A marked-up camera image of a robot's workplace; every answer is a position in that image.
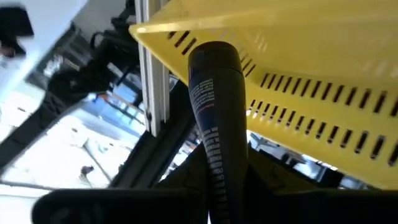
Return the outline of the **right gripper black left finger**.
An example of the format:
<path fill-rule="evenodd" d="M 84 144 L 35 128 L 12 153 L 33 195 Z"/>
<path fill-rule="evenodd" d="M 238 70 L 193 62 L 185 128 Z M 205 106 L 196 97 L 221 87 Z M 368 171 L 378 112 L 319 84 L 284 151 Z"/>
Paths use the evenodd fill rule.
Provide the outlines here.
<path fill-rule="evenodd" d="M 207 224 L 206 155 L 200 144 L 149 189 L 62 189 L 39 198 L 33 224 Z"/>

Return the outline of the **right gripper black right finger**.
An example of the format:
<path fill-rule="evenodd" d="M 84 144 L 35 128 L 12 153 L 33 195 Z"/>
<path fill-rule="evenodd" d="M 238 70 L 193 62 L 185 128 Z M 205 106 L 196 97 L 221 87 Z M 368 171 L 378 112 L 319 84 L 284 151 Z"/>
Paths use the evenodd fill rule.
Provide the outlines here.
<path fill-rule="evenodd" d="M 398 224 L 398 190 L 327 188 L 265 152 L 248 156 L 249 224 Z"/>

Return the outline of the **dark blue toiletry tube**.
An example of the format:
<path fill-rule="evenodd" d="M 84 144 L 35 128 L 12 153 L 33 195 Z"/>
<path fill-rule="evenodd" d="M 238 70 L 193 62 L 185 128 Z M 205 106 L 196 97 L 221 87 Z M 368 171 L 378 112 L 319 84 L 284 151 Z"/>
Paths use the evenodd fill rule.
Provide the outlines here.
<path fill-rule="evenodd" d="M 245 85 L 238 51 L 206 42 L 188 57 L 188 89 L 210 172 L 212 224 L 244 224 L 248 169 Z"/>

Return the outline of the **yellow plastic basket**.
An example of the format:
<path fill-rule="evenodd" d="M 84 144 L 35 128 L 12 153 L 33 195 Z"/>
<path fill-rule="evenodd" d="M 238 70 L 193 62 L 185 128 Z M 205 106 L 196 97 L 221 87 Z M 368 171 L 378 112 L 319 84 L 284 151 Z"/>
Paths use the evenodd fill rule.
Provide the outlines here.
<path fill-rule="evenodd" d="M 130 33 L 181 81 L 234 45 L 247 126 L 380 189 L 398 189 L 398 0 L 170 0 Z"/>

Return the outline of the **black metal table frame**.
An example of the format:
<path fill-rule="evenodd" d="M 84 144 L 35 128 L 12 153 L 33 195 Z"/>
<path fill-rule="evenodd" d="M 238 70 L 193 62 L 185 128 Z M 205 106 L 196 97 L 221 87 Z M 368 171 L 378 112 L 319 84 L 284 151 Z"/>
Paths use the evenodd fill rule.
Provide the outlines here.
<path fill-rule="evenodd" d="M 110 186 L 125 189 L 153 187 L 195 125 L 188 87 L 181 81 L 170 92 L 170 118 L 155 137 L 146 131 Z"/>

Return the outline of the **silver aluminium profile post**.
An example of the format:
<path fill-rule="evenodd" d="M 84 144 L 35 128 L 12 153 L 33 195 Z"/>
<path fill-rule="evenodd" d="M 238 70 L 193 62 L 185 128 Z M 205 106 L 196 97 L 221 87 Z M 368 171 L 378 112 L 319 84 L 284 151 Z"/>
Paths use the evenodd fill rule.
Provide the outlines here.
<path fill-rule="evenodd" d="M 147 22 L 167 0 L 134 0 L 136 23 Z M 146 129 L 158 136 L 170 116 L 169 70 L 142 44 L 138 45 Z"/>

